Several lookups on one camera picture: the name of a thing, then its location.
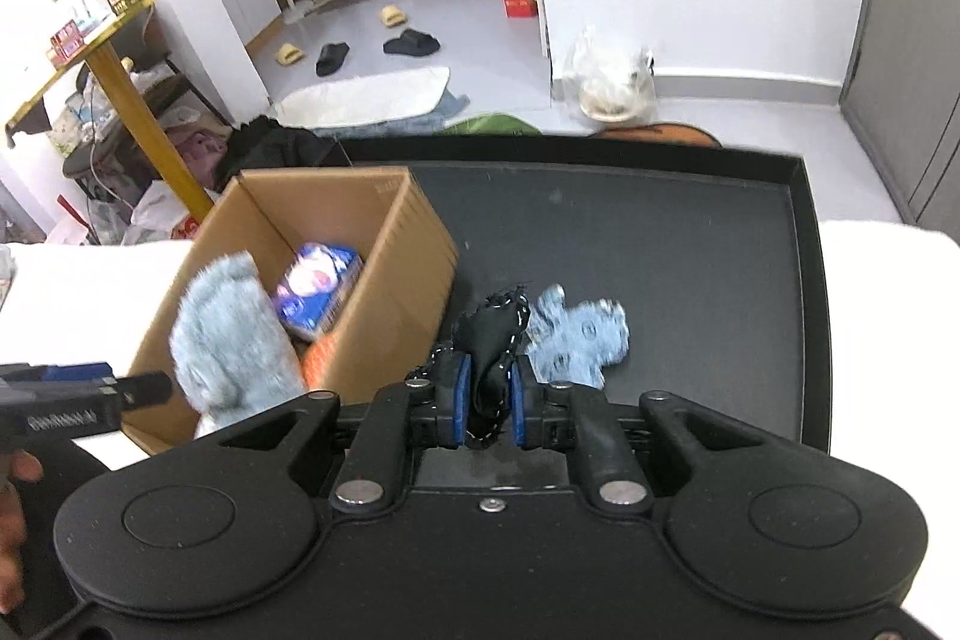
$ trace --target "tissue box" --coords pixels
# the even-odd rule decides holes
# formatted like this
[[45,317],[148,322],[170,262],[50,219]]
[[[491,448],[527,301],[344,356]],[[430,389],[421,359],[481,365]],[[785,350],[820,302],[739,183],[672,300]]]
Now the tissue box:
[[304,244],[272,297],[280,323],[308,342],[328,332],[361,268],[363,262],[355,250]]

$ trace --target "beige slipper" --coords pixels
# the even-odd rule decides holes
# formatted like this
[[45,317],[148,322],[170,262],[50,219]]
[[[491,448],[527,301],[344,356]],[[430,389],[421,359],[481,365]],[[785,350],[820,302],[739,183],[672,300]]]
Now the beige slipper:
[[304,57],[304,51],[299,47],[294,47],[292,44],[285,43],[280,46],[280,49],[277,50],[277,54],[275,54],[274,57],[280,66],[290,66],[290,64],[296,63]]
[[403,25],[407,22],[407,16],[400,11],[400,8],[390,4],[383,7],[380,11],[380,21],[387,28],[393,28],[396,25]]

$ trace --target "finger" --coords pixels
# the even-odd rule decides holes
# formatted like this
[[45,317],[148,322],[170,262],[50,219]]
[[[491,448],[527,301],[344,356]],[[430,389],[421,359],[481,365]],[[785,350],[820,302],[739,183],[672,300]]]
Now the finger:
[[27,540],[27,524],[23,519],[20,495],[7,483],[0,493],[0,554],[18,549]]
[[36,456],[31,456],[26,451],[17,451],[10,462],[10,477],[37,482],[43,477],[43,466]]
[[0,613],[7,615],[16,610],[24,596],[19,555],[0,555]]

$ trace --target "light blue towel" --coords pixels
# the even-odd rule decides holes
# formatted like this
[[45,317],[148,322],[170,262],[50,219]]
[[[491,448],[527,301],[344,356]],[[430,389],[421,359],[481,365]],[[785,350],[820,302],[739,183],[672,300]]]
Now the light blue towel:
[[541,293],[530,309],[530,338],[523,352],[540,383],[580,383],[602,389],[600,367],[619,363],[630,348],[627,314],[619,302],[600,299],[566,309],[560,286]]
[[176,381],[200,413],[196,437],[280,405],[305,391],[250,253],[222,256],[200,271],[170,332]]
[[312,130],[318,137],[333,136],[336,139],[430,136],[442,131],[445,122],[464,111],[469,102],[470,99],[465,95],[453,95],[444,88],[437,106],[426,115],[399,118],[395,121],[376,122],[375,124],[352,125],[346,128],[314,128]]

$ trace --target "wooden shelf leg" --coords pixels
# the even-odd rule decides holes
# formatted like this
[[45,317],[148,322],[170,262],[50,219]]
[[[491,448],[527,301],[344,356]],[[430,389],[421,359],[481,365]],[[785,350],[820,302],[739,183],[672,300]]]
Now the wooden shelf leg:
[[213,202],[191,175],[173,143],[167,139],[143,97],[136,92],[116,50],[109,43],[104,44],[86,57],[86,64],[100,81],[100,87],[150,163],[184,202],[190,215],[201,223],[213,208]]

